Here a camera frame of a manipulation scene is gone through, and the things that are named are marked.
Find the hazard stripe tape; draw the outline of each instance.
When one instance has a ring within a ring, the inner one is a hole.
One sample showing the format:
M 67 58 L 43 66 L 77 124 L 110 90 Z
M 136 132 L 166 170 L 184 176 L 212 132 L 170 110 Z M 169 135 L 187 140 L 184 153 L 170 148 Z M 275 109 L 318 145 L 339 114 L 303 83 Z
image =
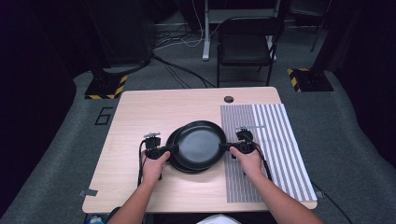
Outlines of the hazard stripe tape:
M 293 86 L 295 91 L 301 91 L 300 86 L 298 85 L 297 79 L 295 77 L 295 75 L 293 74 L 294 71 L 309 71 L 309 69 L 306 68 L 300 68 L 300 69 L 288 69 L 288 74 L 290 77 L 290 81 L 291 81 L 291 85 Z
M 126 79 L 128 78 L 128 76 L 124 76 L 121 81 L 120 81 L 120 85 L 117 88 L 116 92 L 114 95 L 86 95 L 85 99 L 91 99 L 91 100 L 105 100 L 105 99 L 116 99 L 120 96 L 120 94 L 122 93 L 123 87 L 126 83 Z

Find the striped mat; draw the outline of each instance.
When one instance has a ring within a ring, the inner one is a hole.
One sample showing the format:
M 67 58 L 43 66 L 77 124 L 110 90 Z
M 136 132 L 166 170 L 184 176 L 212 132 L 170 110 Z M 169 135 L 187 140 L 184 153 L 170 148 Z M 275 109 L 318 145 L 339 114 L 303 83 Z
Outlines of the striped mat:
M 297 201 L 317 199 L 284 105 L 222 105 L 220 111 L 227 142 L 237 142 L 235 133 L 246 126 L 253 133 L 253 141 L 262 148 L 274 183 Z M 230 152 L 225 154 L 225 168 L 228 203 L 262 201 Z

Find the frying pan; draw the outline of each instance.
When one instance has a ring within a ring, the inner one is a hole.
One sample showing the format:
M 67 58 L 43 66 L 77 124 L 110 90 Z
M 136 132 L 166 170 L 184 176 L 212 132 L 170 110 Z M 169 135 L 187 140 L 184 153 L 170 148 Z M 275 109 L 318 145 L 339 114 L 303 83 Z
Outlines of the frying pan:
M 180 130 L 180 128 L 176 129 L 174 132 L 171 133 L 171 135 L 169 135 L 168 140 L 166 140 L 166 145 L 173 145 L 175 136 L 177 134 L 177 132 Z M 202 169 L 202 170 L 192 170 L 190 168 L 184 167 L 183 165 L 181 165 L 175 158 L 174 154 L 171 154 L 171 156 L 169 157 L 169 163 L 177 170 L 183 172 L 183 173 L 187 173 L 187 174 L 197 174 L 200 173 L 206 169 Z
M 173 144 L 178 144 L 175 159 L 191 170 L 205 170 L 221 159 L 224 151 L 219 144 L 226 143 L 224 131 L 215 123 L 197 120 L 181 127 Z

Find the round hole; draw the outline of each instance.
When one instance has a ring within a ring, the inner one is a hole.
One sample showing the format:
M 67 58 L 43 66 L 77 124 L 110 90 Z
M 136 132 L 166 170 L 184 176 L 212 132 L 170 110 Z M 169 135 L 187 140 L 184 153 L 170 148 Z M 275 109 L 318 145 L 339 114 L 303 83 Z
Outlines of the round hole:
M 224 102 L 227 104 L 230 104 L 233 102 L 233 97 L 232 96 L 226 96 L 224 97 Z

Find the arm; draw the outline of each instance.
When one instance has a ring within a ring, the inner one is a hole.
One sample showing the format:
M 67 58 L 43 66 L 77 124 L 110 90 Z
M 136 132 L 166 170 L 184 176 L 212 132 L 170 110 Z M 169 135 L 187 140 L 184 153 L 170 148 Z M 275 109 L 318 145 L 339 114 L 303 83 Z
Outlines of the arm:
M 143 181 L 108 224 L 142 223 L 151 193 L 169 156 L 170 152 L 167 151 L 158 160 L 151 160 L 146 159 L 145 153 L 142 152 L 142 161 L 146 161 L 143 166 Z
M 230 151 L 240 160 L 247 178 L 260 193 L 277 223 L 323 223 L 311 210 L 265 177 L 259 152 L 255 150 L 245 155 L 234 147 Z

